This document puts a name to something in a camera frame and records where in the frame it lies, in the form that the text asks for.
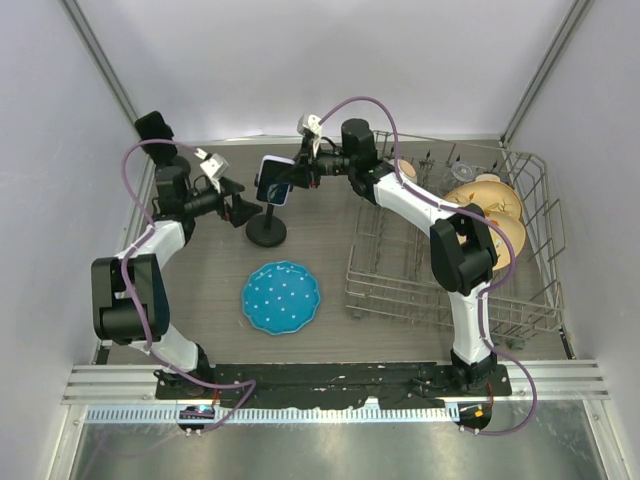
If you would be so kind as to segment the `lavender smartphone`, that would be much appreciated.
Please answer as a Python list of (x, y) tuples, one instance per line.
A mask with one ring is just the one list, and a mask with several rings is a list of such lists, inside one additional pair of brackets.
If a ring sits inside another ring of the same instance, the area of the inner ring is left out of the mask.
[(280, 176), (294, 164), (293, 159), (265, 155), (256, 175), (256, 199), (270, 205), (283, 206), (289, 195), (290, 184), (281, 181)]

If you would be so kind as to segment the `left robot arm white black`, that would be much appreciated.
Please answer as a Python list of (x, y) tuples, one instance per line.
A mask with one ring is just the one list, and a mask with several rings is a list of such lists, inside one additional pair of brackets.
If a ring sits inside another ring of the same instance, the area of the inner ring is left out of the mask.
[(191, 240), (198, 217), (215, 213), (240, 227), (262, 207), (244, 200), (244, 186), (225, 177), (197, 189), (178, 166), (157, 170), (155, 185), (144, 233), (127, 249), (91, 265), (93, 327), (100, 340), (153, 357), (161, 365), (155, 371), (161, 387), (200, 399), (216, 387), (215, 370), (203, 348), (172, 325), (162, 268)]

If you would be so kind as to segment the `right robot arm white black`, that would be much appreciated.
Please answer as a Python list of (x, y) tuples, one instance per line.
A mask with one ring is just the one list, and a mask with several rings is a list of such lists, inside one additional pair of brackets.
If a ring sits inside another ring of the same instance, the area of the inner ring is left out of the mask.
[(397, 161), (378, 156), (375, 136), (363, 119), (345, 121), (342, 143), (330, 151), (320, 147), (321, 130), (319, 117), (301, 117), (300, 150), (277, 182), (316, 188), (324, 176), (346, 176), (359, 197), (396, 213), (428, 237), (432, 273), (451, 306), (451, 384), (462, 394), (477, 393), (497, 365), (488, 334), (486, 292), (497, 253), (482, 209), (475, 204), (459, 207), (410, 181)]

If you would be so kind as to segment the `black smartphone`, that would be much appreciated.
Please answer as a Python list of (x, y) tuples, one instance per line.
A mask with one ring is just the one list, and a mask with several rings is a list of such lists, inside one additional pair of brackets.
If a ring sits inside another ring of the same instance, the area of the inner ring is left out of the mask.
[(174, 138), (172, 128), (166, 123), (162, 114), (157, 110), (136, 119), (134, 128), (141, 140), (172, 140)]

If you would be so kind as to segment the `black phone stand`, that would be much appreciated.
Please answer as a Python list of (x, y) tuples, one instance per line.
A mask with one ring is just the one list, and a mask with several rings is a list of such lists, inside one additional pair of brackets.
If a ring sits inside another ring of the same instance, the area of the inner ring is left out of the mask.
[(245, 228), (246, 237), (255, 245), (265, 248), (281, 245), (287, 237), (285, 223), (274, 215), (275, 206), (263, 199), (267, 205), (266, 212), (254, 216)]

